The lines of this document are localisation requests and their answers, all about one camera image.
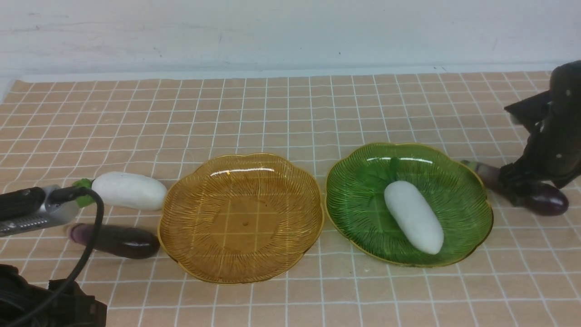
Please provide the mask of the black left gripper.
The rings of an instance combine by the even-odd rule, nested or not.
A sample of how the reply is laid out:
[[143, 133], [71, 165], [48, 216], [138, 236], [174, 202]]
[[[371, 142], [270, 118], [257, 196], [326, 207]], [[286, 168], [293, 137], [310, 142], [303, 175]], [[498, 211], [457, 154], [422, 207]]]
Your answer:
[[3, 327], [105, 327], [106, 304], [85, 294], [77, 282], [30, 284], [17, 267], [0, 266], [0, 322]]

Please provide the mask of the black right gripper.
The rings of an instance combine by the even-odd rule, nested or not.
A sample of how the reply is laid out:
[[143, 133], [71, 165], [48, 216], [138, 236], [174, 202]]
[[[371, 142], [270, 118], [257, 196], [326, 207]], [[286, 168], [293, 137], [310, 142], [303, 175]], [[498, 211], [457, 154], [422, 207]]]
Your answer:
[[500, 168], [499, 182], [512, 199], [530, 199], [548, 184], [560, 190], [580, 176], [581, 63], [556, 67], [549, 89], [507, 105], [529, 133], [517, 161]]

